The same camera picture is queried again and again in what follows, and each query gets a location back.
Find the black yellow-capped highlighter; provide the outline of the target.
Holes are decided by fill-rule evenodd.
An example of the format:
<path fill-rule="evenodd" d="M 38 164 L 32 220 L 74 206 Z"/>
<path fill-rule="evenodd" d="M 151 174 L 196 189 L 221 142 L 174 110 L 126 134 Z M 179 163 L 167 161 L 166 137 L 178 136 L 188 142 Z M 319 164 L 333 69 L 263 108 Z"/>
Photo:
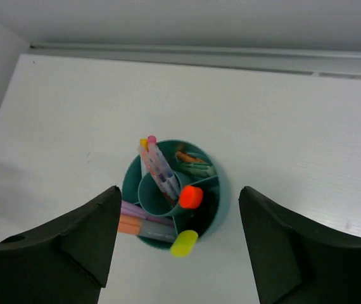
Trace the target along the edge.
<path fill-rule="evenodd" d="M 183 258 L 190 255 L 199 236 L 194 230 L 182 231 L 172 244 L 170 254 L 173 257 Z"/>

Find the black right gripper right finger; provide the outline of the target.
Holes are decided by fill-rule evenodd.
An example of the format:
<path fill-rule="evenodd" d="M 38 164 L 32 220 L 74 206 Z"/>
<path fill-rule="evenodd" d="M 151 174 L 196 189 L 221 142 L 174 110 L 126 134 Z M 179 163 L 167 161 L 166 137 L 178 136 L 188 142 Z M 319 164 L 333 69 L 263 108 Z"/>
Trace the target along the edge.
<path fill-rule="evenodd" d="M 361 237 L 248 186 L 239 209 L 260 303 L 361 303 Z"/>

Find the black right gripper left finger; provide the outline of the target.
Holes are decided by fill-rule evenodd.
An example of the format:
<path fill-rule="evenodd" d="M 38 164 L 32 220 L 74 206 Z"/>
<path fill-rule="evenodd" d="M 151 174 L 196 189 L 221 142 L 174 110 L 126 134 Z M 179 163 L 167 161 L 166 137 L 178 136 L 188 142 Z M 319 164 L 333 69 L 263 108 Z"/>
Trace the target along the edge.
<path fill-rule="evenodd" d="M 88 203 L 0 242 L 0 303 L 97 303 L 105 288 L 122 194 Z"/>

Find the orange correction tape dispenser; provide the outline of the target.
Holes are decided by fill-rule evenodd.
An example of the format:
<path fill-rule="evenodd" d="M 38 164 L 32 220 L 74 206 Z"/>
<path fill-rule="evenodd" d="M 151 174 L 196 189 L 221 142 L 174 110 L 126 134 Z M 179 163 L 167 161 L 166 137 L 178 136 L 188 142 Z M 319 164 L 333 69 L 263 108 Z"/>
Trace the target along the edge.
<path fill-rule="evenodd" d="M 206 163 L 204 159 L 201 157 L 196 157 L 192 154 L 183 152 L 183 151 L 177 151 L 175 153 L 175 157 L 185 163 Z"/>

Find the clear orange lead case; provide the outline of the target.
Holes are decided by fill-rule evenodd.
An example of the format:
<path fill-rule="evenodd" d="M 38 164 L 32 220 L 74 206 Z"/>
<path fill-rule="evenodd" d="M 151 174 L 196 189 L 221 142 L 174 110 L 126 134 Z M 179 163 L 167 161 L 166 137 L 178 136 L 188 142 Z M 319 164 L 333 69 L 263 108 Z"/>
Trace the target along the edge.
<path fill-rule="evenodd" d="M 118 232 L 166 243 L 173 243 L 177 238 L 174 227 L 124 214 L 120 215 Z"/>

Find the black orange-capped highlighter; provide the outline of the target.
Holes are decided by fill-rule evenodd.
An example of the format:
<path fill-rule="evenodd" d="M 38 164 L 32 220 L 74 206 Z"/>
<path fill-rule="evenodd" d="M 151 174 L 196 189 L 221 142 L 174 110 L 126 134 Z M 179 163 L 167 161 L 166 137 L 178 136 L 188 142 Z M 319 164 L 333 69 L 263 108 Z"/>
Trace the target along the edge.
<path fill-rule="evenodd" d="M 203 201 L 203 190 L 195 186 L 185 186 L 180 192 L 179 205 L 183 209 L 197 209 Z"/>

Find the green correction tape dispenser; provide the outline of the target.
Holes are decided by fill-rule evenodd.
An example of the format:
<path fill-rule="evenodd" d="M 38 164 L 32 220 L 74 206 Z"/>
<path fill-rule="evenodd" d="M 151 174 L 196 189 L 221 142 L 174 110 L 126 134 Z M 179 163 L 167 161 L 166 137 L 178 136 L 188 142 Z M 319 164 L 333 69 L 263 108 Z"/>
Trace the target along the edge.
<path fill-rule="evenodd" d="M 214 166 L 210 165 L 209 163 L 181 163 L 179 168 L 187 173 L 192 175 L 207 178 L 216 175 L 216 171 Z"/>

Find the yellow-capped white marker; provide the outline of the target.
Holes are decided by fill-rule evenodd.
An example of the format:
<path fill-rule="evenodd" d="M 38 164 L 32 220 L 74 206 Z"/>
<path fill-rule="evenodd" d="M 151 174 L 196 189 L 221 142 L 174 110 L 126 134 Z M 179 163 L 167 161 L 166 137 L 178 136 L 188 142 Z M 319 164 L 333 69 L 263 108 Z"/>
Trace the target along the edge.
<path fill-rule="evenodd" d="M 149 173 L 149 160 L 148 160 L 148 140 L 139 140 L 139 155 L 141 164 L 141 177 Z"/>

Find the pink double-ended marker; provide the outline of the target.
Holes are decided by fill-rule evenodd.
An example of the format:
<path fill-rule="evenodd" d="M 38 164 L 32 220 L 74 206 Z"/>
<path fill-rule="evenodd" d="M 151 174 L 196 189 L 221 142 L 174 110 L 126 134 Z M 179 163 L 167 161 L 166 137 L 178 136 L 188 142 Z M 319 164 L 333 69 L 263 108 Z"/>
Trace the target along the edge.
<path fill-rule="evenodd" d="M 179 182 L 174 175 L 174 171 L 170 168 L 168 161 L 156 144 L 149 143 L 148 147 L 149 151 L 152 153 L 152 155 L 156 159 L 156 162 L 158 163 L 157 166 L 159 167 L 160 172 L 164 176 L 165 182 L 169 186 L 171 198 L 173 200 L 178 200 L 181 189 Z"/>

